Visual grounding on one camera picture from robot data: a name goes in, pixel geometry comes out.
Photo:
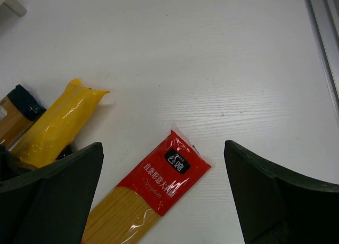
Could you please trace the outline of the yellow spaghetti bag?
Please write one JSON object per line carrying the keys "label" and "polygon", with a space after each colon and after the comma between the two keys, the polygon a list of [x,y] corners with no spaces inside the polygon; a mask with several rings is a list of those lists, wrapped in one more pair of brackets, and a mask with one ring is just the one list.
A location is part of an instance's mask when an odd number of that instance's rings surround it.
{"label": "yellow spaghetti bag", "polygon": [[71,80],[64,92],[12,148],[21,162],[41,168],[56,161],[92,116],[107,90]]}

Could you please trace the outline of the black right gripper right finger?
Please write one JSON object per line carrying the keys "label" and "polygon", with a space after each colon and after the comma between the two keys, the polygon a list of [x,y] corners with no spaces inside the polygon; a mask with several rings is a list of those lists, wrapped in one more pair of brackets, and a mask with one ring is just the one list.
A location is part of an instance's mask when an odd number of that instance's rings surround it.
{"label": "black right gripper right finger", "polygon": [[245,243],[338,243],[338,185],[227,140],[227,175]]}

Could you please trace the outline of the blue spaghetti bag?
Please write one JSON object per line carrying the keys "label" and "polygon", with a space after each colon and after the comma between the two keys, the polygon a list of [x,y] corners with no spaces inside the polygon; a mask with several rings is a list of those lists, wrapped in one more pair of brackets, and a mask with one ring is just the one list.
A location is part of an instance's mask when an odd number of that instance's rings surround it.
{"label": "blue spaghetti bag", "polygon": [[1,146],[13,146],[45,111],[29,91],[16,85],[1,100]]}

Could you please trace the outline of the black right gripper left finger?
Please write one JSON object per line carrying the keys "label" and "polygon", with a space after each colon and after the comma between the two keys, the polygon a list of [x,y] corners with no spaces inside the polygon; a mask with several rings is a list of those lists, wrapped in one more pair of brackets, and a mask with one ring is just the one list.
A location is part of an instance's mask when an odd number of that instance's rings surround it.
{"label": "black right gripper left finger", "polygon": [[1,243],[81,243],[103,159],[103,146],[95,142],[1,179]]}

